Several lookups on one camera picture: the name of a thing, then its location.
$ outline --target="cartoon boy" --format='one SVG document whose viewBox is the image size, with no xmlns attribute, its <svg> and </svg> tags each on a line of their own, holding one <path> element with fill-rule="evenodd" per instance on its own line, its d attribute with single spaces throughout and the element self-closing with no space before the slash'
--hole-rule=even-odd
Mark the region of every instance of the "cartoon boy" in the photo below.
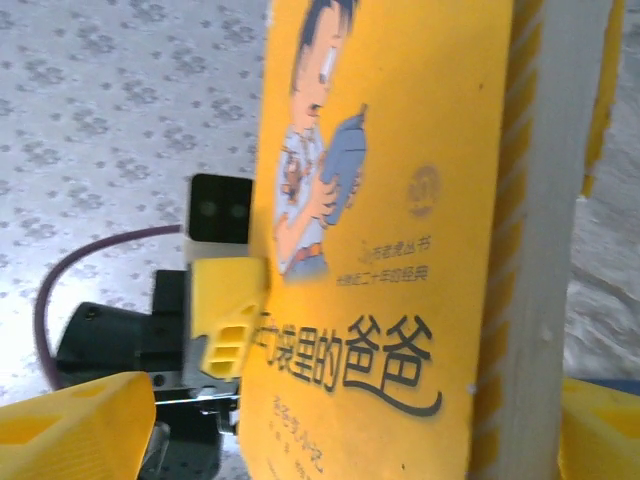
<svg viewBox="0 0 640 480">
<path fill-rule="evenodd" d="M 286 282 L 327 271 L 323 240 L 325 230 L 337 223 L 332 214 L 339 204 L 340 188 L 345 188 L 344 206 L 348 208 L 361 183 L 361 167 L 353 181 L 341 185 L 336 166 L 344 158 L 343 152 L 358 149 L 347 148 L 348 142 L 337 142 L 340 132 L 336 132 L 328 155 L 317 126 L 334 68 L 351 31 L 357 2 L 311 0 L 300 33 L 291 81 L 291 124 L 280 156 L 275 192 L 277 263 Z M 340 138 L 353 136 L 348 133 Z M 361 151 L 364 158 L 364 140 Z M 334 160 L 334 173 L 326 171 L 326 159 Z"/>
</svg>

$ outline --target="white shirt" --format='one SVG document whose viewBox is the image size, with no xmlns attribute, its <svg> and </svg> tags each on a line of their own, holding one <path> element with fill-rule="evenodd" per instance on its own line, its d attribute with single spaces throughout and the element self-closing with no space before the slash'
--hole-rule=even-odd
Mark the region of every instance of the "white shirt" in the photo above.
<svg viewBox="0 0 640 480">
<path fill-rule="evenodd" d="M 278 170 L 276 171 L 276 191 L 275 191 L 275 224 L 277 225 L 283 215 L 287 215 L 288 225 L 293 224 L 300 211 L 309 201 L 311 194 L 311 180 L 318 171 L 318 159 L 324 152 L 322 137 L 317 128 L 307 130 L 305 132 L 306 141 L 291 127 L 287 131 L 284 141 L 284 148 L 280 154 L 278 162 Z M 295 198 L 291 200 L 290 196 L 283 191 L 283 185 L 287 184 L 286 171 L 289 163 L 290 155 L 297 158 L 303 172 L 300 190 Z M 301 248 L 309 247 L 314 243 L 320 243 L 324 239 L 324 229 L 320 226 L 317 219 L 312 218 L 311 223 L 302 234 L 300 241 L 297 243 L 295 251 L 287 258 L 278 257 L 278 270 L 281 274 L 286 272 L 291 264 L 291 260 L 296 252 Z"/>
</svg>

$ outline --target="yellow plastic clip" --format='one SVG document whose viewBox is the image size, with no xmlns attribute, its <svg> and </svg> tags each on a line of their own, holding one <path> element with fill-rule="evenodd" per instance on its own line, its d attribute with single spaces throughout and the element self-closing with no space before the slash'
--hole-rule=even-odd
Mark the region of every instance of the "yellow plastic clip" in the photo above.
<svg viewBox="0 0 640 480">
<path fill-rule="evenodd" d="M 240 377 L 267 297 L 267 266 L 259 258 L 196 260 L 191 277 L 191 339 L 206 338 L 202 373 Z"/>
<path fill-rule="evenodd" d="M 640 478 L 640 397 L 565 380 L 559 465 L 563 480 Z"/>
<path fill-rule="evenodd" d="M 0 408 L 0 479 L 134 480 L 155 422 L 146 373 Z"/>
<path fill-rule="evenodd" d="M 622 45 L 624 0 L 614 0 L 604 39 L 598 93 L 591 117 L 591 127 L 584 159 L 582 195 L 589 197 L 595 183 L 595 168 L 602 157 L 605 133 L 611 125 L 611 109 L 618 81 L 618 59 Z"/>
</svg>

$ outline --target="yellow book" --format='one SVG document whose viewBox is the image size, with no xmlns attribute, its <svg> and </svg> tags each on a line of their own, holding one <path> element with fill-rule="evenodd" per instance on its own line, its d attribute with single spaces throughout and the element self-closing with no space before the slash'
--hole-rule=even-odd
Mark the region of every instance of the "yellow book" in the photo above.
<svg viewBox="0 0 640 480">
<path fill-rule="evenodd" d="M 511 2 L 279 0 L 270 21 L 250 473 L 462 479 Z"/>
</svg>

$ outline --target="purple cable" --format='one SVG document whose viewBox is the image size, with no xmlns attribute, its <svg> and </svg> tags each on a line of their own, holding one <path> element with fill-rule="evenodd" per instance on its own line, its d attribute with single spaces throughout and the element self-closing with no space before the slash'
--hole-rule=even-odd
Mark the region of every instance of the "purple cable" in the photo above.
<svg viewBox="0 0 640 480">
<path fill-rule="evenodd" d="M 142 240 L 144 238 L 156 237 L 159 235 L 180 233 L 181 228 L 182 227 L 180 225 L 143 228 L 142 230 L 120 233 L 118 235 L 113 235 L 112 237 L 103 238 L 96 242 L 90 243 L 89 245 L 85 245 L 75 252 L 71 252 L 69 255 L 63 258 L 55 267 L 53 267 L 47 274 L 44 281 L 42 282 L 42 285 L 40 286 L 38 296 L 36 297 L 36 304 L 33 312 L 33 333 L 36 342 L 36 354 L 38 356 L 38 361 L 40 362 L 45 377 L 47 377 L 49 385 L 53 390 L 60 390 L 62 388 L 62 384 L 58 376 L 56 362 L 51 356 L 49 339 L 47 338 L 47 308 L 49 306 L 49 297 L 51 296 L 51 291 L 53 290 L 53 287 L 55 286 L 58 279 L 74 263 L 82 260 L 88 255 L 91 255 L 92 253 L 134 240 Z"/>
</svg>

